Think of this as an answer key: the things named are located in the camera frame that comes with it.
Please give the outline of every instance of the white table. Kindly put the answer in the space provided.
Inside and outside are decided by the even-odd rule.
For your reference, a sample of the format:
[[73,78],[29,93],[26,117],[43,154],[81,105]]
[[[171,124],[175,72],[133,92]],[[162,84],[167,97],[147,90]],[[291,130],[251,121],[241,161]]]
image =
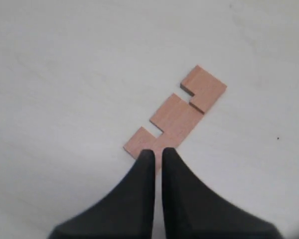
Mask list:
[[[299,1],[0,0],[0,239],[44,239],[134,160],[123,144],[199,64],[226,93],[178,148],[299,239]],[[163,239],[160,176],[153,238]]]

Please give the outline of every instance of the white surface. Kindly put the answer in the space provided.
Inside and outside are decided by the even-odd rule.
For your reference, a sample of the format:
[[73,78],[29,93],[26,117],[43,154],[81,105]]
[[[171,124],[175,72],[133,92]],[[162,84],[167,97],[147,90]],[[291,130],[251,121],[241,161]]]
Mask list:
[[101,199],[196,64],[228,88],[179,153],[299,238],[299,1],[0,0],[0,239],[43,239]]

